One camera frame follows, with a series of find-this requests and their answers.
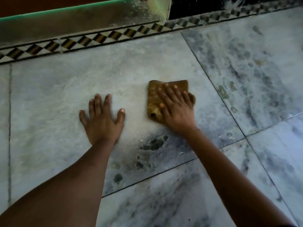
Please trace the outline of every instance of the left hand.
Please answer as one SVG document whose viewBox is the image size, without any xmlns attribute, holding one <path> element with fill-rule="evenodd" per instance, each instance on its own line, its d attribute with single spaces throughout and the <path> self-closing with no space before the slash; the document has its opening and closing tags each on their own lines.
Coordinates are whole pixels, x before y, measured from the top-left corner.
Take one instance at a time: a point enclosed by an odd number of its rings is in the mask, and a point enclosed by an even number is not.
<svg viewBox="0 0 303 227">
<path fill-rule="evenodd" d="M 109 140 L 116 143 L 123 129 L 125 118 L 124 109 L 120 109 L 117 115 L 117 121 L 112 119 L 111 114 L 112 97 L 107 94 L 102 106 L 102 99 L 99 94 L 94 99 L 89 100 L 88 121 L 85 117 L 85 111 L 80 110 L 79 118 L 84 126 L 89 142 L 94 145 L 100 140 Z"/>
</svg>

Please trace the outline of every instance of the finger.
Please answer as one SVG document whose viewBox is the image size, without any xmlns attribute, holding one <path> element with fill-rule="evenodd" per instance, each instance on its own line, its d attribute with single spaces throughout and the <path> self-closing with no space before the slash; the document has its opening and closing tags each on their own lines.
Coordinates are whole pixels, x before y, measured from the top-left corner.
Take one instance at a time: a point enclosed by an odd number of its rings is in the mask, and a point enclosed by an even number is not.
<svg viewBox="0 0 303 227">
<path fill-rule="evenodd" d="M 95 112 L 96 112 L 96 115 L 102 114 L 101 104 L 102 104 L 101 96 L 99 94 L 96 94 L 95 95 Z"/>
<path fill-rule="evenodd" d="M 164 84 L 165 86 L 165 90 L 168 93 L 169 97 L 172 99 L 173 102 L 178 103 L 180 102 L 179 99 L 177 98 L 176 94 L 174 93 L 174 91 L 172 90 L 171 87 L 169 87 L 169 84 Z"/>
<path fill-rule="evenodd" d="M 112 102 L 112 96 L 110 94 L 107 94 L 103 103 L 104 114 L 111 115 L 111 102 Z"/>
<path fill-rule="evenodd" d="M 89 100 L 89 117 L 93 119 L 95 117 L 95 101 L 94 99 Z"/>
<path fill-rule="evenodd" d="M 123 129 L 124 119 L 125 119 L 125 110 L 120 109 L 118 111 L 116 125 L 118 125 L 121 129 Z"/>
<path fill-rule="evenodd" d="M 158 92 L 159 92 L 161 99 L 170 108 L 173 105 L 172 100 L 166 95 L 165 91 L 163 91 L 161 88 L 158 89 Z"/>
<path fill-rule="evenodd" d="M 84 127 L 86 127 L 86 125 L 87 125 L 87 120 L 86 120 L 86 118 L 85 118 L 85 111 L 84 111 L 84 110 L 80 110 L 80 111 L 79 111 L 79 119 L 80 119 L 80 122 L 82 123 L 82 125 L 83 125 Z"/>
<path fill-rule="evenodd" d="M 192 103 L 190 101 L 190 98 L 188 96 L 188 93 L 186 91 L 183 91 L 183 98 L 188 106 L 192 107 Z"/>
<path fill-rule="evenodd" d="M 180 92 L 179 88 L 177 87 L 177 85 L 174 85 L 174 90 L 175 90 L 175 94 L 176 94 L 177 98 L 179 99 L 179 101 L 184 102 L 183 96 L 181 95 L 181 92 Z"/>
<path fill-rule="evenodd" d="M 167 121 L 170 118 L 170 113 L 169 110 L 167 109 L 167 107 L 164 104 L 160 104 L 160 108 L 163 114 L 163 119 L 164 121 Z"/>
</svg>

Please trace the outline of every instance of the gray marble tile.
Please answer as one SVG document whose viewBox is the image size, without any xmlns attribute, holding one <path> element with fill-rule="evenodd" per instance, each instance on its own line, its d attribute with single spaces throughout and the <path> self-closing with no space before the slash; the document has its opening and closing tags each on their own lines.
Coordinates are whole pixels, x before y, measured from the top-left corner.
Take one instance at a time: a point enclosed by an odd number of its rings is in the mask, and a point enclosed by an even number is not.
<svg viewBox="0 0 303 227">
<path fill-rule="evenodd" d="M 87 108 L 95 93 L 112 94 L 115 115 L 119 108 L 126 110 L 104 195 L 194 159 L 185 141 L 148 120 L 146 89 L 153 79 L 189 80 L 197 96 L 197 123 L 218 147 L 243 138 L 180 33 L 15 63 L 12 200 L 65 169 L 90 147 L 78 111 Z M 163 142 L 162 147 L 144 150 L 151 141 Z"/>
<path fill-rule="evenodd" d="M 0 214 L 9 198 L 9 65 L 0 66 Z"/>
<path fill-rule="evenodd" d="M 303 114 L 248 137 L 300 226 L 303 226 Z"/>
<path fill-rule="evenodd" d="M 223 153 L 291 220 L 247 140 Z M 97 226 L 235 226 L 199 159 L 101 200 Z"/>
<path fill-rule="evenodd" d="M 245 135 L 303 111 L 301 7 L 182 32 Z"/>
</svg>

